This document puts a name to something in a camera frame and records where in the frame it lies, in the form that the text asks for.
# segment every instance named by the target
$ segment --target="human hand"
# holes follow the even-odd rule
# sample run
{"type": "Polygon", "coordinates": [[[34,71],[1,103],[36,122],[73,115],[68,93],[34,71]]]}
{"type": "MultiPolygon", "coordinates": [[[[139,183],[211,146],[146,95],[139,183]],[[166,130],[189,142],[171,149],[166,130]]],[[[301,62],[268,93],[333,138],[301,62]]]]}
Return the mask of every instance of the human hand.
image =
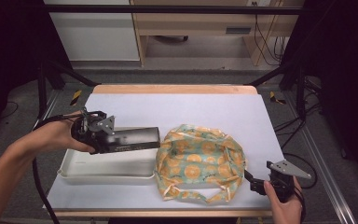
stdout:
{"type": "Polygon", "coordinates": [[[23,148],[26,148],[28,152],[32,152],[35,155],[40,152],[67,148],[82,152],[94,152],[95,149],[93,147],[78,142],[72,137],[71,128],[75,119],[77,118],[49,122],[23,136],[14,144],[21,145],[23,148]]]}
{"type": "MultiPolygon", "coordinates": [[[[301,191],[301,187],[298,184],[295,176],[294,181],[297,188],[295,190],[301,191]]],[[[287,203],[281,203],[278,199],[275,189],[267,180],[264,181],[264,190],[266,191],[269,201],[271,202],[272,217],[275,224],[300,223],[302,205],[301,201],[297,198],[296,195],[292,195],[287,203]]]]}

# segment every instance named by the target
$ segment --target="gray floor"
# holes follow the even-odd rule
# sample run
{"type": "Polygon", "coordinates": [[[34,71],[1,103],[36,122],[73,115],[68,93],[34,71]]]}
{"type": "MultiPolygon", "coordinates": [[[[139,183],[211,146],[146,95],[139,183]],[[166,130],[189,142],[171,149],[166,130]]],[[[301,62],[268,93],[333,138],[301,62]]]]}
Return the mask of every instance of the gray floor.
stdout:
{"type": "MultiPolygon", "coordinates": [[[[244,53],[243,49],[244,45],[240,38],[190,37],[185,43],[165,43],[158,39],[152,39],[144,67],[118,63],[114,70],[112,68],[81,67],[82,69],[79,68],[78,72],[85,77],[103,83],[243,84],[263,76],[274,67],[265,64],[253,67],[249,55],[244,53]]],[[[53,114],[78,110],[85,104],[87,96],[92,90],[84,85],[73,83],[71,78],[65,77],[65,79],[69,83],[63,91],[60,91],[60,99],[53,114]],[[79,102],[75,106],[70,106],[69,102],[79,86],[83,89],[79,102]]],[[[265,100],[273,126],[282,124],[296,116],[293,113],[293,105],[282,105],[271,102],[269,99],[270,92],[274,91],[277,99],[284,99],[288,103],[293,100],[294,94],[291,91],[279,91],[276,85],[279,79],[280,77],[276,77],[258,87],[259,93],[265,100]]],[[[18,109],[14,114],[0,120],[0,155],[11,142],[32,130],[38,108],[36,83],[33,81],[13,90],[8,100],[18,104],[18,109]]],[[[317,98],[313,95],[307,100],[309,102],[307,107],[318,103],[317,98]]],[[[14,104],[8,103],[3,115],[9,114],[15,109],[14,104]]],[[[283,152],[303,157],[317,168],[319,176],[323,176],[323,171],[318,169],[318,162],[315,162],[311,153],[316,147],[317,151],[321,152],[323,161],[331,173],[333,183],[337,184],[338,193],[342,193],[344,203],[351,209],[350,213],[358,223],[358,165],[355,161],[341,158],[335,136],[331,133],[324,116],[318,112],[315,111],[307,116],[306,126],[286,145],[283,152]],[[310,132],[311,142],[307,141],[307,131],[310,132]]],[[[282,133],[290,133],[296,126],[297,123],[277,133],[281,144],[288,137],[288,134],[282,133]]],[[[42,184],[46,189],[54,181],[56,171],[61,165],[63,153],[54,152],[38,158],[42,184]]],[[[286,158],[311,172],[305,163],[290,156],[286,158]]],[[[307,186],[310,182],[301,181],[301,184],[307,186]]],[[[314,188],[304,189],[308,210],[305,223],[345,223],[345,220],[340,219],[342,216],[339,212],[342,211],[340,210],[342,208],[335,207],[337,195],[331,195],[330,187],[331,183],[323,182],[320,178],[314,188]]],[[[16,189],[3,219],[11,223],[37,223],[40,220],[48,220],[48,215],[42,208],[42,203],[35,190],[31,172],[23,178],[16,189]]],[[[74,223],[88,220],[87,218],[65,219],[74,221],[74,223]]],[[[106,223],[107,221],[106,218],[96,219],[97,223],[106,223]]],[[[259,219],[257,217],[244,218],[242,223],[259,223],[259,219]]],[[[270,219],[264,219],[264,223],[270,223],[270,219]]]]}

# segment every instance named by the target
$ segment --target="table surface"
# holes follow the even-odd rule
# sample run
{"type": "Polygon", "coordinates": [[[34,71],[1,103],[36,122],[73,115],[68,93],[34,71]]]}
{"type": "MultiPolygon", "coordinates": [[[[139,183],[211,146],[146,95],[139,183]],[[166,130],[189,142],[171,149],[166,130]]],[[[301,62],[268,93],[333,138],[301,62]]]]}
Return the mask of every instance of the table surface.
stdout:
{"type": "MultiPolygon", "coordinates": [[[[115,127],[157,126],[162,138],[180,122],[219,128],[243,147],[248,171],[256,178],[269,178],[266,161],[283,160],[264,102],[254,87],[101,85],[94,89],[86,107],[114,114],[115,127]]],[[[230,202],[207,204],[163,201],[155,182],[72,184],[57,175],[48,200],[59,217],[271,216],[268,198],[249,188],[244,180],[230,202]]]]}

